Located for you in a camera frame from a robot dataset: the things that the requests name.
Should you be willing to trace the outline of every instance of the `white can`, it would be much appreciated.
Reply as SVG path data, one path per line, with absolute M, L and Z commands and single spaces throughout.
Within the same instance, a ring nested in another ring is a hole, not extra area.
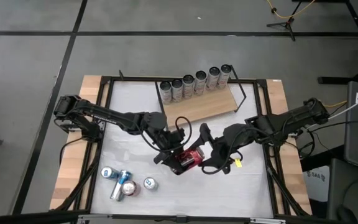
M 172 100 L 172 88 L 169 82 L 160 83 L 160 95 L 162 103 L 168 105 Z
M 190 99 L 193 96 L 194 77 L 192 75 L 185 75 L 183 77 L 183 97 Z
M 196 78 L 194 82 L 194 94 L 195 95 L 202 95 L 204 93 L 206 82 L 206 74 L 203 71 L 196 72 Z
M 174 79 L 172 81 L 172 101 L 178 103 L 181 102 L 183 96 L 183 82 L 180 79 Z
M 221 67 L 221 74 L 218 78 L 218 84 L 216 85 L 217 88 L 222 89 L 226 86 L 227 81 L 229 80 L 231 74 L 231 66 L 230 65 L 222 65 Z
M 209 69 L 208 78 L 206 80 L 206 89 L 214 90 L 216 84 L 218 83 L 219 74 L 221 71 L 217 67 L 212 67 Z

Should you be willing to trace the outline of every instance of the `can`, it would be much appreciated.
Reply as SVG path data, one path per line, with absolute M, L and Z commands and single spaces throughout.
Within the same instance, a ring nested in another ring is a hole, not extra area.
M 114 186 L 114 189 L 112 190 L 110 199 L 116 200 L 118 202 L 121 201 L 121 199 L 122 199 L 121 187 L 125 181 L 130 179 L 131 175 L 132 174 L 129 171 L 126 171 L 126 170 L 120 171 L 119 176 L 117 178 L 116 185 Z
M 153 177 L 148 177 L 148 178 L 144 179 L 143 186 L 147 190 L 156 190 L 158 188 L 158 183 L 157 183 L 157 181 L 155 181 L 155 179 Z
M 119 176 L 118 170 L 115 170 L 111 167 L 103 167 L 100 173 L 102 177 L 106 179 L 116 179 Z
M 126 196 L 136 196 L 140 193 L 140 187 L 131 180 L 127 180 L 121 187 L 121 192 Z
M 172 81 L 172 101 L 178 103 L 181 102 L 183 96 L 183 82 L 180 79 L 174 79 Z
M 222 89 L 226 86 L 227 81 L 229 80 L 231 74 L 231 66 L 230 65 L 222 65 L 221 67 L 221 74 L 218 78 L 218 84 L 216 85 L 217 88 Z
M 217 67 L 212 67 L 209 69 L 208 78 L 206 80 L 206 89 L 214 90 L 216 84 L 218 83 L 219 74 L 221 71 Z
M 194 82 L 194 94 L 195 95 L 202 95 L 204 93 L 205 88 L 205 81 L 206 81 L 206 74 L 204 71 L 196 72 L 196 78 Z
M 169 82 L 160 83 L 160 95 L 163 104 L 168 105 L 171 103 L 172 100 L 171 83 Z
M 190 99 L 193 96 L 194 77 L 192 75 L 185 75 L 183 77 L 183 97 Z
M 181 154 L 177 155 L 177 159 L 180 162 L 180 165 L 183 168 L 183 172 L 171 168 L 172 172 L 176 175 L 180 175 L 185 171 L 197 166 L 198 164 L 202 163 L 203 159 L 205 158 L 204 152 L 199 148 L 196 147 L 194 149 L 187 149 L 183 151 Z

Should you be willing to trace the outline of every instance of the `blue can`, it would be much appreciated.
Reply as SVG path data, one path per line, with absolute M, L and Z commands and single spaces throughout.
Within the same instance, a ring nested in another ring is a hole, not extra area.
M 118 202 L 122 199 L 122 191 L 121 191 L 122 185 L 124 184 L 125 181 L 131 178 L 131 175 L 132 174 L 129 171 L 126 170 L 120 171 L 116 185 L 112 190 L 110 199 L 116 200 Z

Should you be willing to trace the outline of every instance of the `wooden board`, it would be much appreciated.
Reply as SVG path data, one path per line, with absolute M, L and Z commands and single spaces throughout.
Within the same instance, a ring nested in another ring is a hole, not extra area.
M 99 91 L 100 79 L 101 76 L 84 76 L 83 84 L 80 90 L 80 96 L 92 103 L 95 103 Z M 281 80 L 267 80 L 267 85 L 272 112 L 275 114 L 280 114 L 288 111 L 287 100 L 285 98 Z M 262 111 L 266 113 L 263 92 L 261 89 L 259 92 Z M 72 139 L 79 137 L 80 132 L 70 133 L 68 135 L 67 141 L 71 141 Z M 288 142 L 296 144 L 293 139 L 289 139 Z M 51 209 L 58 207 L 78 183 L 80 178 L 79 173 L 81 172 L 81 166 L 85 154 L 85 147 L 86 143 L 84 141 L 78 141 L 66 148 L 63 155 L 62 166 L 60 167 L 58 173 L 55 190 L 50 203 Z M 306 191 L 305 181 L 303 180 L 303 173 L 298 157 L 298 151 L 293 146 L 284 144 L 281 147 L 280 156 L 287 188 L 294 196 L 295 200 L 301 205 L 301 207 L 306 212 L 311 214 L 308 193 Z M 87 192 L 86 189 L 83 192 L 84 197 L 82 197 L 81 200 L 81 208 L 83 208 L 83 204 L 85 204 L 85 192 Z M 280 214 L 284 214 L 282 198 L 277 186 L 275 186 L 275 192 L 277 197 L 278 211 Z
M 270 98 L 270 106 L 273 114 L 281 114 L 288 111 L 287 99 L 284 94 L 284 87 L 281 80 L 267 80 L 268 95 Z M 262 111 L 266 113 L 265 100 L 262 89 L 259 89 L 260 102 L 262 104 Z M 288 142 L 296 145 L 293 138 L 288 138 Z M 309 196 L 306 191 L 305 181 L 303 179 L 303 172 L 301 163 L 299 160 L 298 150 L 289 145 L 284 144 L 280 149 L 281 163 L 283 167 L 284 180 L 287 189 L 290 191 L 295 200 L 301 205 L 302 209 L 309 214 L 312 214 Z M 273 166 L 275 167 L 274 159 L 271 159 Z M 283 200 L 280 190 L 275 185 L 275 193 L 277 198 L 278 212 L 284 214 Z
M 168 127 L 173 127 L 179 116 L 184 116 L 190 121 L 197 121 L 234 111 L 237 109 L 237 103 L 230 88 L 226 87 L 222 90 L 204 90 L 201 96 L 193 95 L 190 99 L 182 99 L 179 103 L 172 102 L 163 107 L 167 115 Z M 184 119 L 178 120 L 178 124 L 184 123 L 186 123 Z

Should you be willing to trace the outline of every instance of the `gray floor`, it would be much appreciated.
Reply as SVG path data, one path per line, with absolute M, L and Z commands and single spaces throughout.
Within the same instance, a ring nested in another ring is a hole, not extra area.
M 284 16 L 296 6 L 272 2 Z M 0 30 L 72 30 L 80 4 L 0 0 Z M 265 1 L 89 0 L 80 30 L 279 31 L 265 26 L 277 21 Z M 357 31 L 345 5 L 323 3 L 296 17 L 293 29 Z M 11 207 L 67 43 L 68 37 L 0 37 L 0 215 Z M 77 37 L 60 95 L 78 93 L 83 75 L 118 75 L 121 69 L 127 76 L 182 76 L 223 63 L 233 64 L 241 78 L 282 79 L 290 108 L 312 96 L 333 104 L 346 99 L 346 87 L 319 85 L 316 77 L 357 73 L 358 38 Z M 342 126 L 319 133 L 327 147 L 344 139 Z M 48 209 L 65 139 L 50 125 L 24 212 Z M 302 136 L 298 145 L 308 141 Z

